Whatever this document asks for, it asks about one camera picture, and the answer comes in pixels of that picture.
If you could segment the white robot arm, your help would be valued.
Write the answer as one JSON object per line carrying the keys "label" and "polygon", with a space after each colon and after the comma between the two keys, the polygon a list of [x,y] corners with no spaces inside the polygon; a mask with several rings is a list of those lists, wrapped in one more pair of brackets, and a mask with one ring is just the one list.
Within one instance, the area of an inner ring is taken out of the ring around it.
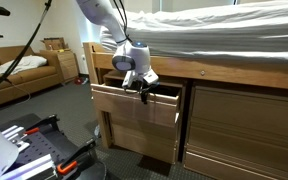
{"label": "white robot arm", "polygon": [[126,73],[122,88],[125,92],[133,82],[140,82],[137,92],[146,104],[151,88],[158,85],[159,77],[151,68],[149,47],[142,42],[132,41],[126,35],[127,21],[124,26],[116,18],[109,0],[76,0],[85,17],[93,24],[106,27],[117,44],[112,58],[115,69]]}

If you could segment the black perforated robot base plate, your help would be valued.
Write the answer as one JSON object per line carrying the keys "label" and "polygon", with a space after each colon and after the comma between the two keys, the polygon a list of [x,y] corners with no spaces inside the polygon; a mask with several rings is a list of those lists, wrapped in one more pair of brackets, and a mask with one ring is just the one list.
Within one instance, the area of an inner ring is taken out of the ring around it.
{"label": "black perforated robot base plate", "polygon": [[95,147],[91,151],[95,157],[94,165],[82,172],[73,170],[68,175],[60,175],[56,170],[57,165],[71,156],[81,145],[74,145],[62,131],[54,130],[50,125],[42,126],[38,132],[26,135],[26,129],[40,120],[42,119],[35,114],[28,114],[0,125],[1,131],[14,134],[13,139],[19,135],[24,146],[11,168],[4,174],[50,154],[58,175],[56,180],[109,180],[107,167],[97,158]]}

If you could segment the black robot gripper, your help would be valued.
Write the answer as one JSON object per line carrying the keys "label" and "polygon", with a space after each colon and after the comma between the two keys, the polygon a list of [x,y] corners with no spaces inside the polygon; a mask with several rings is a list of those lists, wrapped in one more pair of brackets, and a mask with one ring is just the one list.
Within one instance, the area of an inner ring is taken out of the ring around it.
{"label": "black robot gripper", "polygon": [[132,85],[127,89],[128,94],[140,94],[141,101],[144,104],[147,104],[148,99],[148,92],[150,92],[152,89],[159,86],[160,83],[156,82],[151,85],[147,85],[146,83],[136,80],[132,83]]}

